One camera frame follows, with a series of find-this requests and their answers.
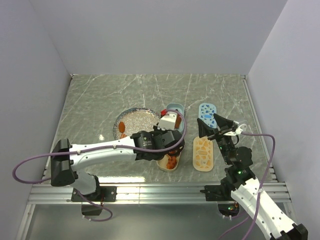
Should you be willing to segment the spotted orange food piece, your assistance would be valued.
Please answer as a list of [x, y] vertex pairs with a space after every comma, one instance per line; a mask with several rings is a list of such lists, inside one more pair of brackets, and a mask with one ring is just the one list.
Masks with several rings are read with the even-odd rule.
[[177, 165], [177, 158], [175, 156], [169, 156], [166, 164], [166, 168], [168, 170], [172, 170], [176, 167], [176, 165]]

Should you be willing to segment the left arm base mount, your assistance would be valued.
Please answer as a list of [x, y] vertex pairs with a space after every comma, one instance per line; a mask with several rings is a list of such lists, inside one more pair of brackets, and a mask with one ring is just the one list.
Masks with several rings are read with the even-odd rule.
[[117, 196], [116, 186], [101, 186], [97, 192], [82, 194], [75, 188], [70, 201], [81, 203], [81, 213], [86, 218], [97, 217], [105, 209], [104, 203], [114, 203]]

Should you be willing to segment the red-brown meat slab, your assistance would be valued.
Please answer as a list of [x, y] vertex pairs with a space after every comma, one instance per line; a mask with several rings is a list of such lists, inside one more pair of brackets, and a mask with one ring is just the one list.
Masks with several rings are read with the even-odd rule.
[[181, 125], [181, 122], [182, 122], [182, 118], [178, 115], [177, 118], [176, 118], [174, 127], [176, 129], [178, 129], [180, 127], [180, 125]]

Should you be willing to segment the beige lunch box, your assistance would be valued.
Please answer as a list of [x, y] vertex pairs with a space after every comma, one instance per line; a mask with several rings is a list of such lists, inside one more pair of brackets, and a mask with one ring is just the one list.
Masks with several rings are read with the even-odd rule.
[[[169, 156], [166, 154], [161, 160], [156, 162], [158, 168], [165, 172], [174, 172], [179, 165], [181, 155], [178, 156]], [[170, 162], [172, 162], [173, 158], [175, 158], [175, 165], [173, 166]]]

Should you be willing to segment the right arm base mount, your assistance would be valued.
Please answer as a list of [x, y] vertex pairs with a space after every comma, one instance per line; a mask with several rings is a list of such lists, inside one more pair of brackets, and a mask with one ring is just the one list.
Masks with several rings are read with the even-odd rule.
[[218, 212], [225, 217], [236, 217], [240, 213], [239, 204], [231, 198], [234, 186], [227, 177], [220, 181], [220, 185], [205, 185], [200, 192], [205, 195], [207, 202], [217, 202]]

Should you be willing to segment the blue lunch box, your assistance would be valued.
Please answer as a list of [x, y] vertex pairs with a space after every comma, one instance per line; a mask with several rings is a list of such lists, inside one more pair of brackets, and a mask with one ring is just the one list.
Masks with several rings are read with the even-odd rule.
[[[175, 111], [180, 112], [183, 116], [185, 116], [184, 106], [181, 105], [180, 103], [169, 103], [166, 106], [166, 110], [175, 110]], [[171, 114], [175, 115], [175, 121], [176, 121], [177, 116], [179, 116], [179, 115], [177, 113], [175, 113], [175, 112], [171, 112]], [[180, 124], [178, 129], [176, 129], [176, 128], [174, 128], [174, 129], [178, 130], [180, 133], [183, 133], [183, 131], [184, 131], [184, 121], [183, 120], [181, 121], [181, 124]]]

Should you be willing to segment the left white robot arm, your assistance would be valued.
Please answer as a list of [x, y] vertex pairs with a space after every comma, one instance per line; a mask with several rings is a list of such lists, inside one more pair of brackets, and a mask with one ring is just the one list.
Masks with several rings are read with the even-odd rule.
[[185, 132], [162, 130], [139, 131], [124, 138], [95, 144], [71, 144], [59, 140], [50, 157], [50, 184], [53, 187], [71, 186], [89, 201], [101, 195], [97, 176], [85, 168], [113, 161], [159, 161], [165, 155], [178, 156], [184, 148]]

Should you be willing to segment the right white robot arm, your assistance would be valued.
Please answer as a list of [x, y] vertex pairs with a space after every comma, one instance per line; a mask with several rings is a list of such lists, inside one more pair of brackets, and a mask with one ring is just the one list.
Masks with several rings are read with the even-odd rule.
[[252, 150], [237, 146], [233, 137], [250, 136], [246, 124], [213, 115], [217, 127], [208, 126], [197, 119], [198, 136], [216, 141], [224, 162], [225, 177], [220, 185], [206, 185], [202, 190], [208, 202], [236, 201], [250, 218], [252, 223], [244, 235], [246, 239], [254, 226], [258, 226], [267, 240], [306, 240], [308, 230], [300, 223], [296, 224], [288, 217], [264, 190], [264, 178], [259, 180], [251, 170]]

